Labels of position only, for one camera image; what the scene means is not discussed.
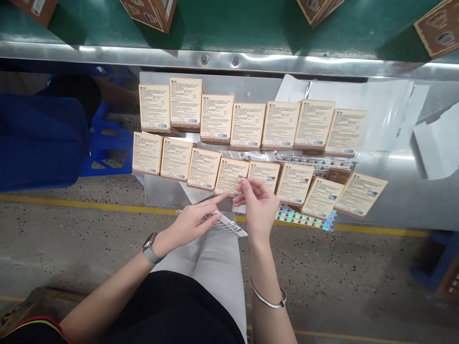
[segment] woman's left hand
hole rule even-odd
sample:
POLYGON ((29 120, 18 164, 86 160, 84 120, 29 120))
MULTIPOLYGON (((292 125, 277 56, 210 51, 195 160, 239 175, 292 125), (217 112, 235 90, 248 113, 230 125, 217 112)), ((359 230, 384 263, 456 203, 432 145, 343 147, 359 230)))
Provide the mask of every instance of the woman's left hand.
POLYGON ((218 210, 217 204, 226 197, 228 193, 223 193, 202 203, 186 206, 169 228, 158 233, 152 244, 154 254, 159 258, 165 257, 177 247, 186 245, 207 232, 221 219, 221 214, 213 215, 201 223, 202 218, 218 210))

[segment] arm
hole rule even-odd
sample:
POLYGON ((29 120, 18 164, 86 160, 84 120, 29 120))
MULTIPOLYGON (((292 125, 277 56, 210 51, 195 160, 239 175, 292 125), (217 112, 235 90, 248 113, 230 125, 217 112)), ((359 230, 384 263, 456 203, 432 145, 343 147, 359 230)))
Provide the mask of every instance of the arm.
MULTIPOLYGON (((175 222, 158 233, 152 244, 157 257, 164 257, 179 246, 203 235, 221 215, 213 215, 201 223, 204 215, 218 210, 217 203, 226 198, 220 195, 200 204, 186 207, 175 222)), ((73 343, 87 343, 103 333, 118 317, 154 265, 137 254, 118 272, 77 305, 60 323, 63 332, 73 343)))
MULTIPOLYGON (((269 236, 279 200, 264 182, 242 179, 234 205, 246 204, 249 232, 250 272, 254 288, 270 303, 279 304, 282 293, 269 236)), ((252 325, 255 343, 297 343, 286 308, 274 309, 252 294, 252 325)))

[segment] product box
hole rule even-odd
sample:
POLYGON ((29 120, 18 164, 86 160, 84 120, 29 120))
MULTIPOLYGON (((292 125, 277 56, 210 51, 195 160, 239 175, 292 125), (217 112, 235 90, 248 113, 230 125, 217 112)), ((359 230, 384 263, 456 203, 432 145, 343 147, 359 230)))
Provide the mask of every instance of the product box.
POLYGON ((293 149, 300 106, 300 103, 268 102, 262 150, 293 149))
MULTIPOLYGON (((333 169, 328 171, 327 179, 342 182, 345 179, 345 173, 343 170, 333 169)), ((365 174, 351 173, 351 176, 346 180, 343 193, 336 201, 335 209, 358 218, 364 218, 387 183, 385 180, 365 174)))
POLYGON ((325 155, 353 158, 366 116, 366 111, 335 109, 325 155))
POLYGON ((191 142, 164 138, 160 176, 186 182, 190 169, 191 150, 195 146, 191 142))
POLYGON ((229 143, 234 96, 202 95, 201 141, 229 143))
POLYGON ((334 110, 334 101, 302 100, 293 148, 323 151, 334 110))
POLYGON ((221 158, 215 195, 229 192, 229 197, 234 198, 239 195, 238 186, 241 178, 247 178, 249 172, 249 162, 221 158))
POLYGON ((230 149, 260 149, 265 112, 266 104, 234 103, 230 149))
POLYGON ((214 191, 220 166, 220 152, 193 148, 187 186, 214 191))
POLYGON ((172 127, 178 131, 200 132, 202 80, 171 78, 170 86, 172 127))
POLYGON ((9 0, 13 5, 27 14, 32 19, 39 22, 45 28, 49 26, 49 22, 57 7, 56 0, 9 0))
POLYGON ((132 171, 159 175, 163 138, 147 133, 134 133, 134 149, 132 155, 132 171))
POLYGON ((314 175, 314 167, 283 163, 276 196, 282 203, 302 206, 314 175))
POLYGON ((132 19, 169 33, 174 17, 176 0, 121 0, 132 19))
POLYGON ((307 22, 315 28, 331 15, 345 0, 296 0, 307 22))
POLYGON ((432 59, 459 48, 459 5, 445 0, 414 23, 414 27, 432 59))
POLYGON ((169 85, 139 85, 140 122, 142 131, 157 135, 175 135, 171 127, 171 102, 169 85))
POLYGON ((248 178, 265 182, 271 191, 275 193, 280 167, 281 165, 276 162, 251 161, 248 178))
POLYGON ((295 210, 303 215, 326 220, 343 189, 343 184, 313 177, 305 204, 301 208, 295 208, 295 210))

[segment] silver bracelet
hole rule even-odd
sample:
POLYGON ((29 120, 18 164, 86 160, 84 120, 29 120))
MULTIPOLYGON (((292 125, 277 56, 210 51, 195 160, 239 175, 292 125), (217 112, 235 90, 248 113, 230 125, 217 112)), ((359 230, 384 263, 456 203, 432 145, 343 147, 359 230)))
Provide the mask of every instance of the silver bracelet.
POLYGON ((253 292, 255 293, 255 295, 265 305, 267 305, 267 306, 269 306, 271 308, 285 308, 285 303, 287 302, 287 294, 285 293, 285 291, 282 290, 282 288, 280 288, 280 290, 281 290, 281 293, 282 293, 282 297, 284 299, 281 301, 281 303, 275 305, 275 304, 270 303, 268 300, 266 300, 263 296, 261 296, 261 294, 258 292, 258 290, 255 289, 255 287, 252 284, 252 277, 250 277, 250 279, 249 279, 249 284, 250 284, 250 287, 252 288, 253 292))

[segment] hand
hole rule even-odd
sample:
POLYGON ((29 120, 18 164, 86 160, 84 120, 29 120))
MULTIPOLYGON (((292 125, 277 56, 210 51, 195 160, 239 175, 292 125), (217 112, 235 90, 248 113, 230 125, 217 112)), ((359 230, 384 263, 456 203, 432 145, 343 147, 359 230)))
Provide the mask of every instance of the hand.
POLYGON ((242 193, 233 199, 233 203, 235 206, 246 205, 249 241, 269 244, 279 199, 264 182, 253 178, 242 178, 238 191, 242 193))
POLYGON ((159 258, 165 257, 177 247, 186 245, 207 232, 221 219, 221 214, 213 215, 202 223, 201 219, 218 210, 217 203, 227 196, 228 193, 223 193, 210 200, 186 206, 169 228, 158 233, 152 244, 154 254, 159 258))

